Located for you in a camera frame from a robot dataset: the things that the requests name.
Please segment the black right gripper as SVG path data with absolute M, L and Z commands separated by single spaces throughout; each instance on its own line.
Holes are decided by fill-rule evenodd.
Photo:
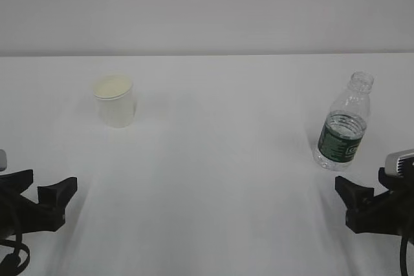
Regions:
M 334 188 L 347 211 L 345 224 L 354 233 L 393 233 L 393 224 L 400 236 L 413 237 L 413 168 L 406 165 L 397 175 L 386 168 L 378 170 L 378 181 L 386 192 L 374 196 L 372 187 L 359 186 L 337 176 Z

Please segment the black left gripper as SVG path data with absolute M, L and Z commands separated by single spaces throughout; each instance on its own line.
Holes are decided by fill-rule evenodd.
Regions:
M 57 184 L 38 186 L 38 205 L 21 196 L 33 184 L 34 172 L 26 169 L 1 175 L 1 239 L 17 233 L 57 231 L 65 224 L 65 209 L 78 190 L 78 179 L 69 177 Z

